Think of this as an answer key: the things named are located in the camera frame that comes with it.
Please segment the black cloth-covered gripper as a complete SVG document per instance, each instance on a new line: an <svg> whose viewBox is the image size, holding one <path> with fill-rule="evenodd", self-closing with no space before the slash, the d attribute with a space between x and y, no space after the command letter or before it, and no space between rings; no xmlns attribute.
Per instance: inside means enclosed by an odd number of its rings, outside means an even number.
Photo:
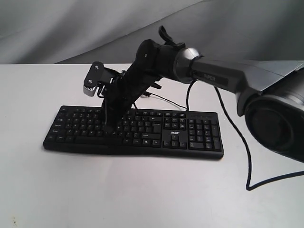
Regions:
<svg viewBox="0 0 304 228"><path fill-rule="evenodd" d="M177 80L173 71L177 56L177 43L165 38L164 44L152 39L143 41L138 47L135 60L124 72L104 68L101 74L101 93L104 97L103 130L112 133L131 105L156 81L165 77Z"/></svg>

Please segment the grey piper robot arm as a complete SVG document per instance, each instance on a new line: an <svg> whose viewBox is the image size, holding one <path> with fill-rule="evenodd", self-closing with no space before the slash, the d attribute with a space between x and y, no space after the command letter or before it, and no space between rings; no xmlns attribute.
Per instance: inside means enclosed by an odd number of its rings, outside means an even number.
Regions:
<svg viewBox="0 0 304 228"><path fill-rule="evenodd" d="M237 114L252 136L280 155L304 160L304 63L205 57L185 44L147 39L132 65L107 90L102 109L114 125L152 83L162 77L184 84L202 81L236 96Z"/></svg>

